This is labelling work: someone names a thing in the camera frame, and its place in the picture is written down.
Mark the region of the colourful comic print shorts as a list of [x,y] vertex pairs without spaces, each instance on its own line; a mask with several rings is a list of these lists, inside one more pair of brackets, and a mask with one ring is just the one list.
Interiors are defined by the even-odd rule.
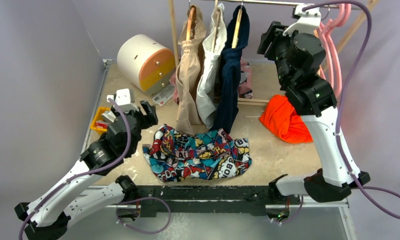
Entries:
[[188,179],[217,180],[244,174],[252,165],[247,138],[232,138],[224,129],[188,135],[163,124],[143,156],[163,183]]

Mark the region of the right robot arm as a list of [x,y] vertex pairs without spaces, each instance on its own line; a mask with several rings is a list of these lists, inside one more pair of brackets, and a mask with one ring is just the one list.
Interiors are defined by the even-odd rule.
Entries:
[[280,88],[306,125],[321,168],[309,176],[283,174],[269,183],[268,196],[276,204],[291,195],[307,195],[318,203],[347,198],[359,184],[370,181],[350,155],[337,129],[337,100],[330,83],[318,75],[326,51],[313,33],[295,30],[273,21],[260,37],[257,53],[274,61]]

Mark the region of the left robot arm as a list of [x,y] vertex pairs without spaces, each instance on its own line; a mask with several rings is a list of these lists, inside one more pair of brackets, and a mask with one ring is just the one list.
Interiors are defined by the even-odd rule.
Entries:
[[107,205],[130,205],[136,201],[138,188],[127,175],[79,197],[136,152],[142,130],[158,124],[156,107],[146,100],[127,113],[115,101],[112,104],[117,118],[81,153],[71,170],[36,200],[15,206],[14,211],[23,222],[18,239],[26,236],[29,240],[57,240],[75,223]]

